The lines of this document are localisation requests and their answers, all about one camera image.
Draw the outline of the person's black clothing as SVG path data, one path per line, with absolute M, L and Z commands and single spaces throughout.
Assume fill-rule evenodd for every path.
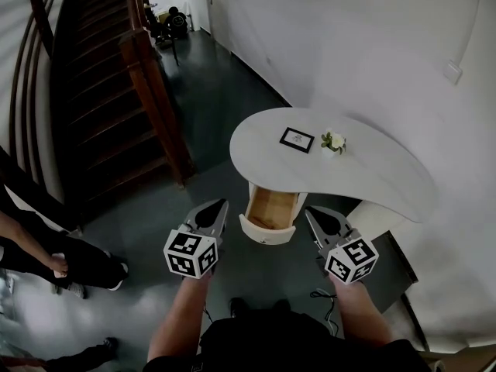
M 431 372 L 406 339 L 377 348 L 331 335 L 306 314 L 254 310 L 213 322 L 195 356 L 162 356 L 143 372 Z

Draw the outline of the large white wooden drawer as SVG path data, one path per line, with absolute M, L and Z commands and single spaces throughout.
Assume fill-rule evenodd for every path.
M 296 230 L 294 221 L 308 194 L 272 191 L 251 182 L 249 193 L 246 211 L 239 215 L 242 231 L 259 244 L 288 243 Z

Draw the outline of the dark wooden staircase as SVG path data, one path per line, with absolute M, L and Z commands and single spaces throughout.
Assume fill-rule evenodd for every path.
M 195 168 L 142 0 L 0 0 L 0 177 L 81 220 Z

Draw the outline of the white potted flower plant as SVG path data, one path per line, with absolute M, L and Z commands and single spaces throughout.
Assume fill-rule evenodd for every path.
M 321 141 L 322 154 L 327 158 L 346 152 L 346 138 L 331 128 L 327 128 L 321 135 Z

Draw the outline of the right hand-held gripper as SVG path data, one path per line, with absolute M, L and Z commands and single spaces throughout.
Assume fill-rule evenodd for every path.
M 366 277 L 373 270 L 379 253 L 372 241 L 352 227 L 346 216 L 330 208 L 305 208 L 312 240 L 324 260 L 323 270 L 344 284 Z

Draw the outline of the person's right forearm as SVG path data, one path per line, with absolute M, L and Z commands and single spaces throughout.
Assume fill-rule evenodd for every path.
M 331 274 L 329 279 L 336 291 L 346 339 L 375 348 L 394 341 L 390 326 L 361 281 L 344 284 Z

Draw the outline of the black chair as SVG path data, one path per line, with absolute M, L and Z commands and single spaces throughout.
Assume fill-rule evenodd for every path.
M 155 38 L 155 47 L 160 53 L 164 53 L 166 50 L 170 50 L 173 54 L 176 65 L 178 67 L 180 66 L 174 38 L 170 38 L 169 36 L 164 35 L 158 36 L 157 38 Z

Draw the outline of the white curved desk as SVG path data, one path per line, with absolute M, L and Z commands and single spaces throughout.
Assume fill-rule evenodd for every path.
M 315 137 L 309 153 L 279 143 L 287 127 Z M 346 138 L 346 152 L 327 158 L 327 128 Z M 310 108 L 273 108 L 243 120 L 229 144 L 232 163 L 249 182 L 272 191 L 338 195 L 379 205 L 424 223 L 437 202 L 424 166 L 403 146 L 354 119 Z

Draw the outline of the white door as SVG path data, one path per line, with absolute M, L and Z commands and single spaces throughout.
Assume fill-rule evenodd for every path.
M 207 0 L 207 7 L 210 34 L 218 44 L 231 53 L 227 0 Z

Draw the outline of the person's left forearm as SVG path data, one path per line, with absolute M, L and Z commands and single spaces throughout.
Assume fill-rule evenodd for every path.
M 210 272 L 200 279 L 186 277 L 165 319 L 153 334 L 147 360 L 158 357 L 192 357 L 197 353 Z

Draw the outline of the black picture frame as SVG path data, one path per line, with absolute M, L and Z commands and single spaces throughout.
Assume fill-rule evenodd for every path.
M 287 127 L 279 143 L 302 153 L 309 153 L 314 140 L 315 137 L 312 135 Z

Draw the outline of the white wall box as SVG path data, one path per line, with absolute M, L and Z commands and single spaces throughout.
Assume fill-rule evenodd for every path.
M 443 75 L 453 84 L 457 85 L 461 76 L 462 69 L 452 60 L 450 60 L 443 69 Z

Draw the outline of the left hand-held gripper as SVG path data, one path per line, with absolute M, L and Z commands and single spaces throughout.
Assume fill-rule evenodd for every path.
M 202 278 L 219 260 L 226 230 L 229 202 L 219 198 L 193 208 L 170 231 L 164 245 L 164 257 L 173 274 Z

